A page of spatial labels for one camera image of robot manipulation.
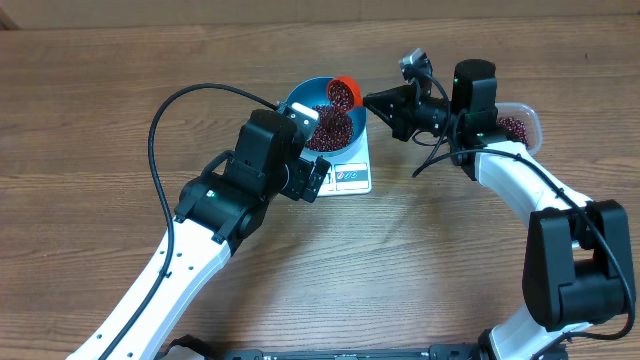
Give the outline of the red scoop with blue handle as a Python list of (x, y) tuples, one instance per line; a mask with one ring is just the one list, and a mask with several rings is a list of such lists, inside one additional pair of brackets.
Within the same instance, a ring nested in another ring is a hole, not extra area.
[(349, 76), (332, 78), (327, 85), (326, 93), (330, 104), (344, 113), (363, 105), (359, 85)]

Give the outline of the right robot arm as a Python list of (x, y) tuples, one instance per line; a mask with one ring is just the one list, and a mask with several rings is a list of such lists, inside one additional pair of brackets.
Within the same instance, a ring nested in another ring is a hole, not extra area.
[(363, 104), (405, 141), (428, 132), (447, 157), (491, 189), (527, 228), (523, 305), (485, 330), (474, 345), (438, 345), (434, 359), (563, 359), (567, 344), (592, 339), (595, 327), (636, 318), (628, 217), (616, 201), (572, 190), (529, 153), (526, 132), (499, 121), (493, 63), (459, 62), (445, 91), (426, 58), (400, 63), (404, 84), (371, 93)]

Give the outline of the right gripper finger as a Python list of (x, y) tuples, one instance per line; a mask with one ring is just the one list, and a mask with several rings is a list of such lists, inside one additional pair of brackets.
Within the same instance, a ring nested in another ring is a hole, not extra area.
[(402, 138), (404, 136), (403, 126), (398, 124), (391, 115), (386, 115), (371, 104), (367, 105), (367, 109), (380, 118), (391, 129), (393, 138)]
[(399, 108), (411, 102), (415, 97), (414, 85), (401, 85), (388, 90), (373, 92), (363, 98), (364, 106), (375, 108)]

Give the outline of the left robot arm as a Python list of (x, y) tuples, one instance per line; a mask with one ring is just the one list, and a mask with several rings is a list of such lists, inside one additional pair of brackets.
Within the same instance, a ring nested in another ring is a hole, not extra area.
[(154, 358), (203, 286), (262, 225), (274, 197), (316, 199), (329, 163), (301, 153), (318, 120), (299, 103), (253, 111), (235, 148), (184, 186), (156, 252), (71, 358)]

